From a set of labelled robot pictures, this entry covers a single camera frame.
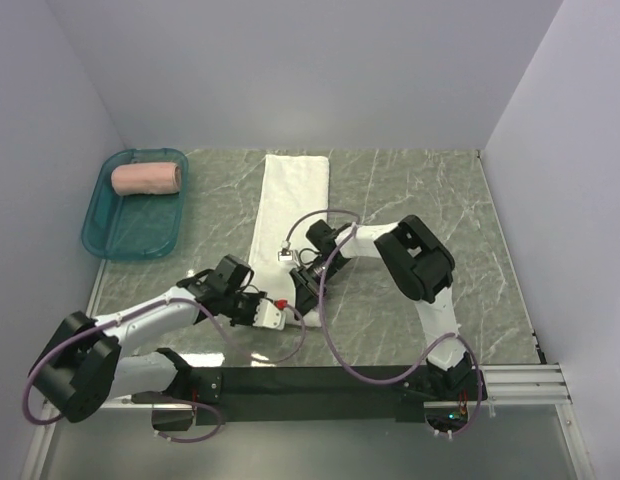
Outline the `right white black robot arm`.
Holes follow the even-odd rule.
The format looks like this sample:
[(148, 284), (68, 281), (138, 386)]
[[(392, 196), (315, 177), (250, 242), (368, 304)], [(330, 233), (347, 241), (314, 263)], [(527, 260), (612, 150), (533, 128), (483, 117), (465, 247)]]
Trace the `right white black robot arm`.
[[(339, 228), (325, 221), (313, 223), (306, 239), (317, 255), (311, 263), (294, 267), (289, 275), (295, 287), (295, 307), (301, 313), (315, 309), (335, 360), (353, 377), (372, 385), (417, 387), (428, 400), (461, 400), (483, 395), (483, 377), (476, 355), (459, 335), (452, 305), (455, 260), (444, 244), (415, 215), (385, 225), (352, 223)], [(325, 290), (347, 263), (356, 258), (382, 261), (398, 290), (414, 302), (428, 342), (422, 358), (404, 373), (373, 379), (355, 370), (339, 355), (325, 321)]]

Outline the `white towel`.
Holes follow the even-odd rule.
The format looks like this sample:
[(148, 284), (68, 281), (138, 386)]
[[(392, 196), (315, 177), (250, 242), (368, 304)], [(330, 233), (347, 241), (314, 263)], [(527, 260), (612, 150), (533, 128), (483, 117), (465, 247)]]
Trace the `white towel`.
[(278, 259), (284, 240), (290, 248), (309, 248), (305, 234), (316, 220), (327, 218), (329, 160), (325, 156), (265, 156), (260, 203), (248, 264), (252, 284), (273, 300), (297, 300), (289, 271), (296, 264)]

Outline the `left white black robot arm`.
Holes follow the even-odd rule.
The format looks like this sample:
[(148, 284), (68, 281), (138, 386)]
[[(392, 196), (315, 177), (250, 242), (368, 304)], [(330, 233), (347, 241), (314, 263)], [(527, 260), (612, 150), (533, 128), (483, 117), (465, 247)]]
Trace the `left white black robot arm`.
[(36, 388), (72, 423), (85, 420), (101, 405), (125, 395), (151, 393), (159, 401), (194, 401), (192, 367), (163, 348), (137, 356), (135, 350), (171, 330), (216, 316), (231, 324), (253, 325), (266, 294), (251, 281), (253, 270), (232, 255), (176, 283), (165, 293), (112, 314), (68, 315), (29, 372)]

